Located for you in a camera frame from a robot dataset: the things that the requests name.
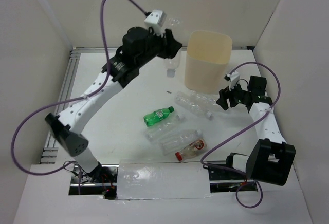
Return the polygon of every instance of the green soda bottle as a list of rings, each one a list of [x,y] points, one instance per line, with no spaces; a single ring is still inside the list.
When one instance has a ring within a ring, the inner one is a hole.
[[[147,127],[150,127],[152,125],[155,125],[156,123],[159,123],[161,120],[167,118],[169,114],[172,113],[173,111],[175,111],[174,107],[159,109],[149,115],[145,115],[144,122]]]

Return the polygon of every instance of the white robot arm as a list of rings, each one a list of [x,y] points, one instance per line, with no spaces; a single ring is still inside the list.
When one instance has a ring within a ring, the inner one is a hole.
[[[123,45],[110,59],[110,72],[107,72],[106,64],[82,95],[83,100],[72,104],[57,116],[48,114],[45,118],[56,140],[93,179],[101,174],[102,166],[91,153],[88,140],[81,133],[94,114],[139,75],[143,65],[156,56],[164,59],[176,56],[182,44],[173,38],[171,30],[162,29],[165,18],[163,11],[153,10],[144,21],[148,29],[129,29],[122,39]],[[104,87],[90,96],[106,79]]]
[[[250,76],[248,89],[242,90],[240,74],[237,71],[227,74],[225,79],[229,86],[220,90],[217,104],[224,110],[244,104],[254,122],[268,113],[266,118],[256,124],[258,142],[250,156],[231,153],[227,158],[227,166],[246,173],[248,179],[284,185],[295,157],[295,148],[288,145],[282,137],[272,106],[272,99],[266,94],[266,78]],[[269,160],[274,155],[277,160]]]

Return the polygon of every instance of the plastic bottle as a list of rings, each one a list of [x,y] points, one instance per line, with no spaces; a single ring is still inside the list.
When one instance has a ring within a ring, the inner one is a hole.
[[[211,111],[205,109],[200,104],[194,102],[192,98],[189,97],[187,94],[184,94],[179,91],[175,97],[175,103],[187,109],[188,111],[197,115],[200,118],[207,118],[209,120],[212,119]]]
[[[169,114],[172,113],[173,111],[175,111],[174,107],[159,109],[149,115],[145,115],[144,122],[147,127],[155,125],[156,123],[159,123],[161,120],[167,118]]]
[[[186,159],[194,158],[201,153],[205,152],[207,148],[207,144],[204,140],[198,139],[193,143],[190,143],[185,148],[183,148],[180,152],[176,152],[175,156],[178,161],[184,161]]]
[[[222,108],[216,103],[216,99],[212,95],[192,91],[191,99],[192,101],[203,105],[206,109],[212,112],[219,112],[222,110]]]
[[[169,24],[166,28],[171,29],[173,36],[176,40],[181,42],[182,38],[182,21],[177,18],[168,19]],[[180,65],[181,49],[178,51],[176,56],[172,59],[164,59],[164,67],[167,69],[167,77],[173,78],[175,76],[176,68]]]
[[[197,139],[201,138],[202,131],[201,130],[183,130],[178,134],[174,134],[171,136],[167,136],[161,139],[160,147],[162,153],[164,155],[168,155],[170,153],[175,153],[180,151],[186,145],[196,141]]]
[[[156,143],[159,138],[161,138],[167,132],[175,129],[176,126],[184,122],[184,120],[185,117],[183,115],[172,115],[159,124],[148,128],[145,131],[145,136],[151,143]]]

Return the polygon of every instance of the black bracket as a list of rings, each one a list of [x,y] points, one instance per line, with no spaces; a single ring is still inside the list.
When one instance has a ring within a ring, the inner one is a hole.
[[[272,154],[278,161],[269,160]],[[288,179],[295,154],[293,145],[260,139],[247,160],[247,178],[282,186]]]
[[[244,104],[248,112],[250,112],[254,103],[273,104],[271,97],[265,96],[265,91],[266,78],[250,76],[248,91],[242,90],[240,84],[237,84],[232,90],[230,90],[228,86],[225,89],[220,90],[220,98],[216,103],[224,110],[228,109],[227,100],[230,102],[230,107],[235,107],[241,103]]]
[[[88,140],[81,134],[70,132],[69,126],[64,126],[59,120],[58,116],[49,113],[45,120],[50,126],[53,137],[62,145],[62,147],[75,157],[84,152],[88,147]]]
[[[118,81],[125,88],[131,80],[139,75],[139,69],[151,59],[173,58],[182,44],[175,40],[170,29],[165,30],[163,36],[154,34],[153,28],[148,30],[142,27],[130,28],[122,38],[122,46],[116,55],[110,59],[110,75],[113,81]],[[107,71],[107,64],[102,72]]]

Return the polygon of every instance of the beige container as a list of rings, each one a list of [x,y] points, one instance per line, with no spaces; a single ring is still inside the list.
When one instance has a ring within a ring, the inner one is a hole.
[[[217,93],[231,51],[229,36],[203,30],[193,32],[187,47],[185,86],[198,92]]]

